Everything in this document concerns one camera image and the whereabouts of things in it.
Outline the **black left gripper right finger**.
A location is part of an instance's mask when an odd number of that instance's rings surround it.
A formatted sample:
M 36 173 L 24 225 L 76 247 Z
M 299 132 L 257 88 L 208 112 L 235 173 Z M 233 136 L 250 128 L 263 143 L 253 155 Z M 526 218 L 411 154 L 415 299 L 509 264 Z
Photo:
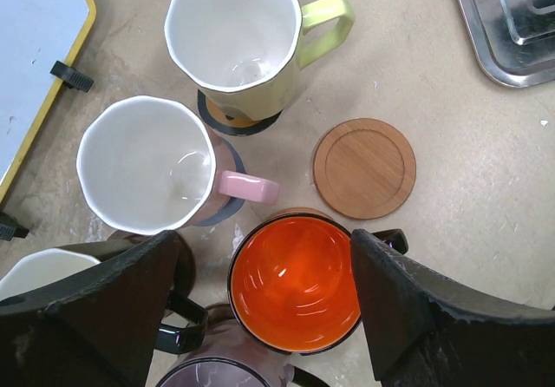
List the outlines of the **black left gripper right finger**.
M 383 386 L 552 386 L 554 312 L 479 292 L 407 257 L 400 229 L 351 234 L 374 378 Z

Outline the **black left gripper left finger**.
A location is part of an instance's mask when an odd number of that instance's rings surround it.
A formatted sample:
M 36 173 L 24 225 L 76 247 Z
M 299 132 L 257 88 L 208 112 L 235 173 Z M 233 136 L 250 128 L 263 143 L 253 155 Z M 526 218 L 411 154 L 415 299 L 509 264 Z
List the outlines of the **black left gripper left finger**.
M 3 386 L 142 386 L 180 238 L 165 231 L 1 303 Z

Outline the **dark mug white interior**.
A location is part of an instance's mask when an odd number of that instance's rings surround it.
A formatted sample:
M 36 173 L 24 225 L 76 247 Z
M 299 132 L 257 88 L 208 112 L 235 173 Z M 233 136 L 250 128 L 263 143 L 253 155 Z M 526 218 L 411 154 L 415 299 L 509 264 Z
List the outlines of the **dark mug white interior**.
M 1 278 L 1 304 L 8 305 L 26 292 L 99 265 L 148 239 L 146 235 L 117 231 L 105 241 L 58 246 L 26 255 Z M 208 312 L 189 299 L 196 275 L 193 251 L 179 236 L 177 264 L 165 314 L 179 315 L 187 321 L 188 326 L 179 328 L 162 323 L 155 341 L 156 350 L 181 355 L 194 351 L 202 344 Z

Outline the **purple mug black rim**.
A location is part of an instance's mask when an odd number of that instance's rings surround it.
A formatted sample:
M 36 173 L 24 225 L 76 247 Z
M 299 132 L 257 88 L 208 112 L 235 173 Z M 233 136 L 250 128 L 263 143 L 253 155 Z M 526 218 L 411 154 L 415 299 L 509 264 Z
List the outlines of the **purple mug black rim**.
M 159 386 L 320 386 L 321 378 L 255 341 L 227 303 L 208 307 L 208 325 L 199 348 L 179 356 Z

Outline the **orange glass cup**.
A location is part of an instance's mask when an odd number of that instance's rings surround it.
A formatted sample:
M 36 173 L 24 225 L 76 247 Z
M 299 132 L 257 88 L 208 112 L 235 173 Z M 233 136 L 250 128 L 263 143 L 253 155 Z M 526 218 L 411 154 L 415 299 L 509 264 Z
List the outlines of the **orange glass cup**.
M 361 323 L 351 231 L 316 210 L 282 210 L 252 229 L 227 277 L 239 325 L 272 351 L 315 355 Z

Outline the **pink mug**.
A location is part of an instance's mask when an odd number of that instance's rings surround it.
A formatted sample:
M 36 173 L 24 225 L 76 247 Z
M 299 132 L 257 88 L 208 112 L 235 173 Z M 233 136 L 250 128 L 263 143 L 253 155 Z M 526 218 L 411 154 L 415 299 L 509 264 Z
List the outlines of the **pink mug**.
M 155 235 L 196 223 L 227 202 L 225 194 L 273 205 L 279 185 L 249 174 L 224 184 L 233 159 L 185 105 L 138 95 L 110 105 L 87 128 L 76 170 L 90 209 L 114 229 Z

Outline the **light wooden coaster bottom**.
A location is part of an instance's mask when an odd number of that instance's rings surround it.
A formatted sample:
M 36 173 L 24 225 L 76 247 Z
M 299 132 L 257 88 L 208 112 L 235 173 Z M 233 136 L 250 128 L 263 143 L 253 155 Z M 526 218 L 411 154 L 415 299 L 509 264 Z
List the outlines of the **light wooden coaster bottom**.
M 313 181 L 323 201 L 353 220 L 397 210 L 413 191 L 415 153 L 390 124 L 370 118 L 342 122 L 318 142 Z

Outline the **pale yellow mug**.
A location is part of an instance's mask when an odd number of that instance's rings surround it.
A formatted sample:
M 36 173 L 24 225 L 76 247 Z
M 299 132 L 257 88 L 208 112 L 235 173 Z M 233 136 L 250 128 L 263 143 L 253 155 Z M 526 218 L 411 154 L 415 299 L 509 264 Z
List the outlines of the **pale yellow mug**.
M 299 72 L 341 46 L 354 22 L 347 0 L 171 0 L 164 35 L 217 108 L 260 122 L 290 104 Z

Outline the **blue round coaster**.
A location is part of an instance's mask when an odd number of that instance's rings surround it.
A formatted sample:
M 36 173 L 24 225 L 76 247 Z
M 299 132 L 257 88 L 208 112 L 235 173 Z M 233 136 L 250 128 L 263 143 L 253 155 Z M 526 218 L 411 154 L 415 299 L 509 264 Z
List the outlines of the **blue round coaster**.
M 238 152 L 235 150 L 232 144 L 224 138 L 222 138 L 221 141 L 221 146 L 226 146 L 227 150 L 231 154 L 234 164 L 234 170 L 232 171 L 230 168 L 228 168 L 229 173 L 224 175 L 224 184 L 232 184 L 230 189 L 234 190 L 237 187 L 235 185 L 235 183 L 237 182 L 237 177 L 241 174 L 246 175 L 245 167 Z M 225 196 L 227 197 L 227 202 L 222 205 L 217 212 L 214 212 L 210 217 L 206 217 L 203 220 L 197 222 L 196 226 L 215 226 L 218 223 L 232 217 L 243 206 L 245 202 L 244 199 L 238 198 L 236 194 L 225 194 Z

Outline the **orange black smiley coaster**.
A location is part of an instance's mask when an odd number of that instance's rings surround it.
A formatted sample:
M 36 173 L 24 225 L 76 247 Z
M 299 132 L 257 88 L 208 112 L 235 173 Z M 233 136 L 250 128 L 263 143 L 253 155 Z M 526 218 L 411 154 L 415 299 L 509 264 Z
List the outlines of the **orange black smiley coaster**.
M 281 112 L 261 121 L 248 121 L 226 115 L 200 90 L 197 91 L 197 107 L 202 121 L 212 129 L 230 136 L 249 136 L 261 133 L 274 124 Z

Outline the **white board with stand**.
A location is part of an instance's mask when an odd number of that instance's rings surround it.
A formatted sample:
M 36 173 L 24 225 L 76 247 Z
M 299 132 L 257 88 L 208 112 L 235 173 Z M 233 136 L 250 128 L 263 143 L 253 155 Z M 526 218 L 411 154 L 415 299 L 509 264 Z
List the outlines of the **white board with stand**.
M 2 195 L 61 87 L 92 87 L 73 64 L 95 18 L 94 0 L 1 0 Z

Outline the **steel tray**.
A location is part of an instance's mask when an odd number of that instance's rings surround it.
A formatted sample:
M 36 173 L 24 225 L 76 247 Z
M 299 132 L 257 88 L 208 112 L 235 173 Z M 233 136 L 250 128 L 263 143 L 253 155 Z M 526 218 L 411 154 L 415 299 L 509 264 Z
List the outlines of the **steel tray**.
M 554 0 L 458 0 L 481 69 L 500 85 L 554 80 Z

